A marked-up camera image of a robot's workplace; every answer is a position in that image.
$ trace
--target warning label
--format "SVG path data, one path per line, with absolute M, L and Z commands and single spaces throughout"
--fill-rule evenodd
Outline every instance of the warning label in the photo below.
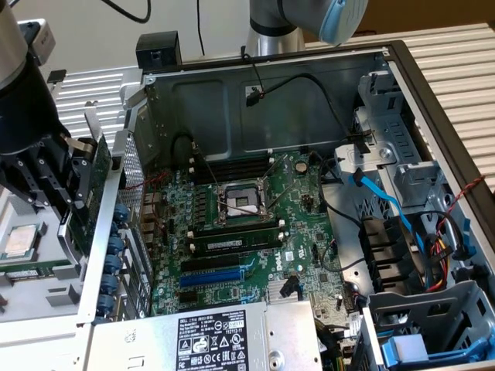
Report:
M 177 371 L 249 371 L 246 311 L 181 318 Z

